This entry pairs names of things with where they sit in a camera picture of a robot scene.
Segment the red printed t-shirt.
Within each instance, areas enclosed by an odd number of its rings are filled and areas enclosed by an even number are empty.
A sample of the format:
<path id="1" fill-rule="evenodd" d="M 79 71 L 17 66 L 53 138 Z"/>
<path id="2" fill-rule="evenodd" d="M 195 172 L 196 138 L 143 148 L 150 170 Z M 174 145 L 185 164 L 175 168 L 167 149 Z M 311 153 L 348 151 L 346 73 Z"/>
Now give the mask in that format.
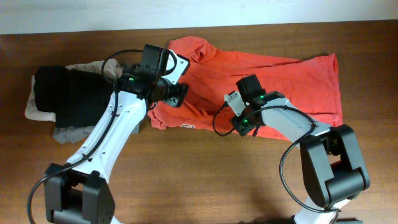
<path id="1" fill-rule="evenodd" d="M 179 79 L 188 86 L 179 108 L 164 102 L 148 111 L 151 125 L 217 130 L 232 129 L 235 115 L 222 108 L 224 95 L 237 91 L 247 104 L 266 99 L 273 91 L 285 95 L 299 110 L 313 119 L 339 126 L 343 123 L 338 60 L 335 54 L 307 60 L 256 55 L 217 49 L 201 37 L 170 41 L 169 49 L 190 61 Z"/>

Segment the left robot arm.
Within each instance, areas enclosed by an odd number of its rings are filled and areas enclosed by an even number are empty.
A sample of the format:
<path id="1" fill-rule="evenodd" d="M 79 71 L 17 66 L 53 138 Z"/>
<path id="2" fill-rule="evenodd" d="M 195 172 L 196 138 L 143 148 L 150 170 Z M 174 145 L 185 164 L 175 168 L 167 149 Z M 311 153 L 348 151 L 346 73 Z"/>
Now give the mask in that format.
<path id="1" fill-rule="evenodd" d="M 109 103 L 83 145 L 65 165 L 50 164 L 40 180 L 48 222 L 118 223 L 109 179 L 127 139 L 158 102 L 181 107 L 188 86 L 179 79 L 189 59 L 149 44 L 140 52 L 140 63 L 114 78 Z"/>

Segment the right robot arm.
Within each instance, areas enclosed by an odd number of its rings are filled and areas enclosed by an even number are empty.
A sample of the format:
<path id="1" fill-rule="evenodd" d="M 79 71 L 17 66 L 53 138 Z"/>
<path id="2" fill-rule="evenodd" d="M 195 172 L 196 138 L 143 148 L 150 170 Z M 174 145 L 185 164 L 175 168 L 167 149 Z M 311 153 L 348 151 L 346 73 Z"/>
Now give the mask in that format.
<path id="1" fill-rule="evenodd" d="M 313 119 L 297 109 L 278 91 L 266 92 L 256 75 L 237 82 L 237 90 L 224 96 L 224 103 L 235 116 L 233 129 L 241 136 L 257 132 L 261 126 L 275 129 L 291 145 L 279 162 L 279 176 L 288 194 L 283 168 L 288 154 L 300 150 L 306 201 L 293 200 L 301 210 L 289 223 L 351 223 L 340 219 L 341 209 L 370 186 L 370 177 L 353 129 L 334 127 Z"/>

